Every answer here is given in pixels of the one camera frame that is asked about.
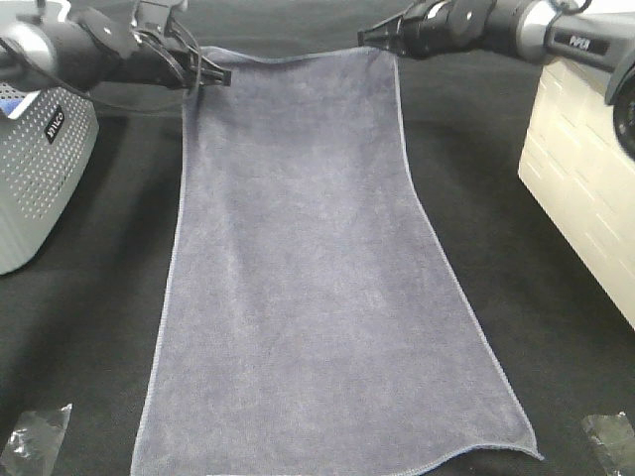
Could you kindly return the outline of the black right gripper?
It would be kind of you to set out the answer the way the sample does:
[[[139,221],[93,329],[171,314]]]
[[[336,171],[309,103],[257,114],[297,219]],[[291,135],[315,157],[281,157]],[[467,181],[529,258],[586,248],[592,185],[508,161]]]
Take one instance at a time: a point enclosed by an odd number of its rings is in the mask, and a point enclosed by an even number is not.
[[[415,1],[402,14],[357,33],[359,47],[397,52],[401,58],[425,60],[460,53],[448,18],[455,1]]]

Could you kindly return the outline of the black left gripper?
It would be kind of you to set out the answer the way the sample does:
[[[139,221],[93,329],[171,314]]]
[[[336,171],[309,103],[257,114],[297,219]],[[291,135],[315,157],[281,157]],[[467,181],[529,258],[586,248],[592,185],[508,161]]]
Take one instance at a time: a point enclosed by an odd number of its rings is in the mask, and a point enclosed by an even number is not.
[[[232,72],[198,55],[184,33],[167,37],[132,29],[138,49],[126,60],[126,81],[192,90],[198,86],[230,86]]]

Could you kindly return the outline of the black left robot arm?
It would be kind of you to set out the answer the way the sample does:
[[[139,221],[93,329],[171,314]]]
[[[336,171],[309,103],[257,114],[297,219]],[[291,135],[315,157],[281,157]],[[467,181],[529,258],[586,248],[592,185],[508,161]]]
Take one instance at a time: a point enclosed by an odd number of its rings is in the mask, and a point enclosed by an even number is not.
[[[185,1],[137,1],[128,22],[67,1],[1,4],[1,79],[23,91],[85,93],[102,82],[168,89],[229,85],[176,13]]]

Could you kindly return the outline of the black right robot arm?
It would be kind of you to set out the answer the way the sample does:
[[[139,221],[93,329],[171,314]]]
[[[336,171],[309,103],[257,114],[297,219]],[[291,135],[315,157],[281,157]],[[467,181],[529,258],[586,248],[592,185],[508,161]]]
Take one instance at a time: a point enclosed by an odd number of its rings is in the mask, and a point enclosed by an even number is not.
[[[529,63],[573,60],[608,73],[604,102],[622,150],[634,154],[634,15],[589,13],[584,1],[416,1],[357,34],[401,58],[483,50]]]

